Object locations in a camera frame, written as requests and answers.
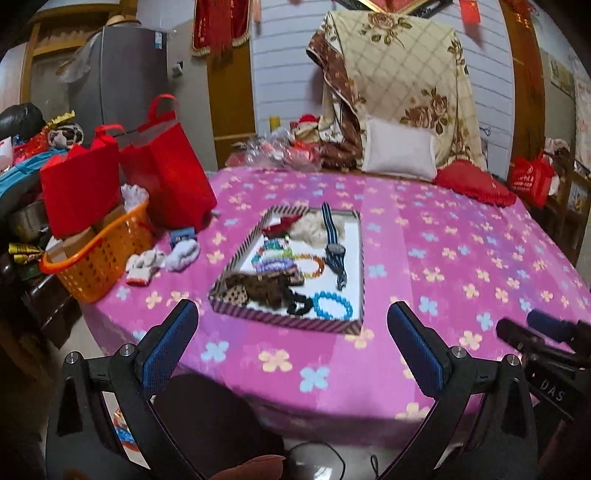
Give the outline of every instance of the brown floral blanket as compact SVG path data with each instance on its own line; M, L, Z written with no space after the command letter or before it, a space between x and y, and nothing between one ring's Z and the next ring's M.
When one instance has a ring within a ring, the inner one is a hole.
M437 166L459 158L486 170L472 87L454 29L422 18L331 12L307 53L324 73L323 164L363 163L365 118L430 129Z

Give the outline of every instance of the blue gripper pad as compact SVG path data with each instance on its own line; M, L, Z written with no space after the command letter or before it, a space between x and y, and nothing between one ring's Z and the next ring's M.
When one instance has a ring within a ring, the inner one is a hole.
M575 334L575 326L571 322L560 320L536 309L527 314L527 326L556 342L568 342Z
M140 341L135 376L146 398L164 389L198 323L197 306L183 299L161 325L152 327Z
M406 360L421 392L437 398L449 379L448 347L435 330L426 328L403 301L388 309L388 331Z

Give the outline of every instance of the red hanging decoration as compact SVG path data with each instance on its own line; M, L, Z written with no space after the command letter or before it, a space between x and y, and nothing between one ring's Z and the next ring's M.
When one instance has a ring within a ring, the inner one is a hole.
M480 23L480 11L476 0L460 0L460 13L464 23Z
M220 55L248 40L249 0L196 0L193 54Z
M505 0L520 15L539 16L537 8L527 0Z

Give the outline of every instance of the white pillow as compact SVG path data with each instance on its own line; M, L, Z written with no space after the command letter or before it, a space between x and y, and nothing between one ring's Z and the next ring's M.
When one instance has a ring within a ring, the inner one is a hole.
M373 116L367 117L366 126L362 171L428 181L435 178L437 140L429 130Z

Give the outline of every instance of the watch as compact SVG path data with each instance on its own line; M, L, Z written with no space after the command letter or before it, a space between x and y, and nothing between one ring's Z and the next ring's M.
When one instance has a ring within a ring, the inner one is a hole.
M339 236L332 219L332 213L328 203L322 204L322 218L326 227L326 264L337 276L336 288L343 290L347 285L347 273L345 272L346 248L339 243Z

